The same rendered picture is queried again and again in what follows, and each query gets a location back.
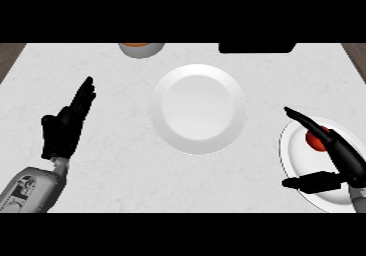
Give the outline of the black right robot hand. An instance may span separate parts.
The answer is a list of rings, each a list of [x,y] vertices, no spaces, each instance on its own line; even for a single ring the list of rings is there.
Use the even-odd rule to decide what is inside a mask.
[[[282,186],[316,194],[341,188],[347,183],[353,188],[366,188],[366,160],[352,144],[334,129],[325,130],[315,120],[290,107],[287,116],[296,120],[325,146],[337,173],[319,171],[300,177],[287,178]]]

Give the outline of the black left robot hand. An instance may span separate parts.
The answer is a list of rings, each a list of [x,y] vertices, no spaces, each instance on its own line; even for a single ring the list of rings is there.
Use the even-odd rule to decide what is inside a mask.
[[[93,78],[87,77],[73,102],[65,106],[58,115],[45,115],[42,118],[43,127],[43,152],[42,158],[52,160],[62,157],[70,159],[74,155],[83,124],[96,98]]]

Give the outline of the red tomato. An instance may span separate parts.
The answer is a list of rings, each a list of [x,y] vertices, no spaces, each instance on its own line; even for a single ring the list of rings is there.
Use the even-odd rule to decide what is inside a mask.
[[[312,147],[312,149],[316,150],[318,152],[327,151],[327,148],[322,144],[321,139],[312,134],[312,132],[306,133],[306,142],[307,142],[309,146]]]

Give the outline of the large white oval plate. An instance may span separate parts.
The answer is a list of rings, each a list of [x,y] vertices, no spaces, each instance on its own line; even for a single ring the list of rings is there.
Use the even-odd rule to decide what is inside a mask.
[[[210,155],[238,139],[247,122],[247,97],[235,78],[217,67],[189,64],[161,78],[151,95],[151,123],[167,145],[189,155]]]

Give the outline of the grey bowl with orange content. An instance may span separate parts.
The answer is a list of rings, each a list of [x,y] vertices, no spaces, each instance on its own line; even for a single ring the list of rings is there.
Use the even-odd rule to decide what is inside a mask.
[[[126,44],[120,44],[120,49],[123,53],[136,59],[144,59],[152,57],[164,47],[164,43],[148,43],[142,46],[130,46]]]

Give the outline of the black appliance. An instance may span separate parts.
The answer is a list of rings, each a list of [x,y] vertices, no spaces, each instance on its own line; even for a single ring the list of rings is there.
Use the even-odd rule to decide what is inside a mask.
[[[219,51],[223,54],[290,53],[294,47],[296,47],[296,43],[282,43],[282,44],[220,43]]]

